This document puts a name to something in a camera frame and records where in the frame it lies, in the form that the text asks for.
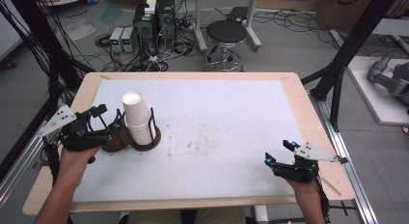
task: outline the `brown pants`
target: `brown pants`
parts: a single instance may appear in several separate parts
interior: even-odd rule
[[[181,224],[179,210],[133,211],[127,224]],[[244,208],[202,209],[195,224],[246,224]]]

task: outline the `brown coaster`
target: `brown coaster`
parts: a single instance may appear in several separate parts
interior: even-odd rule
[[[156,147],[159,144],[160,138],[162,137],[162,134],[160,133],[160,129],[157,126],[154,129],[156,130],[156,137],[153,139],[152,143],[147,144],[147,145],[139,145],[133,142],[132,148],[140,152],[146,152],[146,151],[154,149],[154,147]]]
[[[133,146],[135,144],[136,143],[133,140],[128,127],[123,126],[123,129],[118,134],[114,135],[108,144],[102,146],[102,149],[107,153],[116,153],[126,148],[128,145]]]

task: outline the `stool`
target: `stool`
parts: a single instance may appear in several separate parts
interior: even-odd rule
[[[238,22],[219,20],[209,24],[205,30],[206,38],[215,44],[205,57],[205,67],[220,71],[240,69],[240,56],[230,48],[239,46],[246,40],[246,29]]]

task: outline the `computer tower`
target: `computer tower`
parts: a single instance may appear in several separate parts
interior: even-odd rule
[[[136,31],[136,38],[140,49],[147,51],[149,55],[157,54],[156,43],[159,42],[158,25],[156,14],[145,14],[145,4],[140,4],[135,11],[133,26]]]
[[[175,0],[159,0],[157,14],[162,41],[165,41],[166,44],[176,41]]]

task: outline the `black post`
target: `black post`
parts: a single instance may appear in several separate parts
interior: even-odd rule
[[[339,131],[338,114],[340,109],[343,74],[349,63],[355,57],[356,53],[376,28],[394,1],[395,0],[371,0],[331,64],[301,80],[305,85],[321,77],[316,87],[311,90],[311,95],[317,97],[319,100],[325,100],[327,94],[334,87],[330,122],[335,131]]]

